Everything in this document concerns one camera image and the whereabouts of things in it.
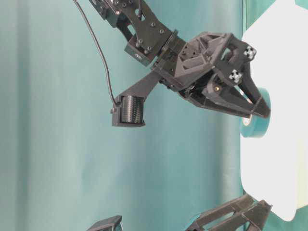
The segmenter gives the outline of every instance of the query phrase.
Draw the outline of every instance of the teal backdrop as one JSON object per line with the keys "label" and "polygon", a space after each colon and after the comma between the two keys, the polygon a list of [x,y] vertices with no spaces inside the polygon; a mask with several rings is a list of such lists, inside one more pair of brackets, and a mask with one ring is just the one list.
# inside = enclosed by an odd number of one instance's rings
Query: teal backdrop
{"label": "teal backdrop", "polygon": [[[79,2],[119,94],[149,68],[123,51],[121,33],[88,0]],[[242,0],[147,2],[186,40],[243,33]],[[118,214],[124,230],[182,230],[242,195],[238,118],[158,86],[145,127],[113,128],[103,65],[72,0],[11,0],[0,22],[1,230],[85,231]],[[280,223],[272,216],[268,230]]]}

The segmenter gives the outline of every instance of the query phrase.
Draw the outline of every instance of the bolt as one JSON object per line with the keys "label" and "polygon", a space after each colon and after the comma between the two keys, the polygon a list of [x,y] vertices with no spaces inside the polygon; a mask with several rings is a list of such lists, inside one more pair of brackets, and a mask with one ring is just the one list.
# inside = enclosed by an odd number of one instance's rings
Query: bolt
{"label": "bolt", "polygon": [[140,55],[138,55],[137,53],[135,54],[135,57],[136,57],[137,59],[139,59],[139,60],[142,59],[142,57],[141,57]]}

